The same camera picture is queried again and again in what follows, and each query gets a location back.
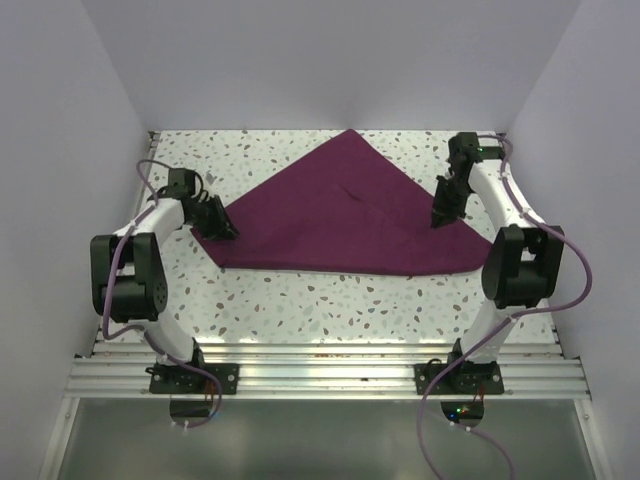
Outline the purple cloth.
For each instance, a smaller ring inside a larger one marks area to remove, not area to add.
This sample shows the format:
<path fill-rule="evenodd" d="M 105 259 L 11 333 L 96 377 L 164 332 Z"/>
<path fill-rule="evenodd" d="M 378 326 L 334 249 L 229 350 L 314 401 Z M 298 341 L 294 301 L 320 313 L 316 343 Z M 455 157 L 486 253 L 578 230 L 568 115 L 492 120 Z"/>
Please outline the purple cloth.
<path fill-rule="evenodd" d="M 473 272 L 490 241 L 430 226 L 433 197 L 347 130 L 232 202 L 234 240 L 192 233 L 222 268 L 431 276 Z"/>

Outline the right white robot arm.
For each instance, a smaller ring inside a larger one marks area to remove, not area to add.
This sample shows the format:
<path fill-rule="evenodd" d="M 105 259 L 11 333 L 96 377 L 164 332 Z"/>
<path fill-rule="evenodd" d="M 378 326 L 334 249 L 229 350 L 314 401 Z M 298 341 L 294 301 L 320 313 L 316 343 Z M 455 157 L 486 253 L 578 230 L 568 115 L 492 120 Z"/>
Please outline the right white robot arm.
<path fill-rule="evenodd" d="M 469 330 L 458 339 L 458 357 L 445 369 L 451 389 L 468 392 L 481 380 L 478 365 L 497 361 L 515 323 L 555 290 L 564 250 L 564 232 L 549 226 L 531 208 L 510 167 L 486 160 L 437 178 L 431 226 L 443 227 L 465 216 L 467 200 L 482 201 L 496 232 L 481 269 L 484 301 Z"/>

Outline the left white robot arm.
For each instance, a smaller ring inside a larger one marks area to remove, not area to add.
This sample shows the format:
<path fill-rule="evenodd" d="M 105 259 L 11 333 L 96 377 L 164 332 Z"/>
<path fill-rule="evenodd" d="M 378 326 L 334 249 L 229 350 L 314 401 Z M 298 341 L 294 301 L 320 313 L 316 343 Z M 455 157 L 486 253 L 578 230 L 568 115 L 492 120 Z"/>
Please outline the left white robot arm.
<path fill-rule="evenodd" d="M 149 199 L 137 216 L 90 242 L 91 292 L 102 317 L 102 337 L 141 334 L 185 392 L 201 390 L 207 367 L 193 359 L 195 340 L 166 312 L 169 287 L 162 245 L 177 230 L 193 228 L 206 240 L 234 240 L 239 232 L 219 196 Z"/>

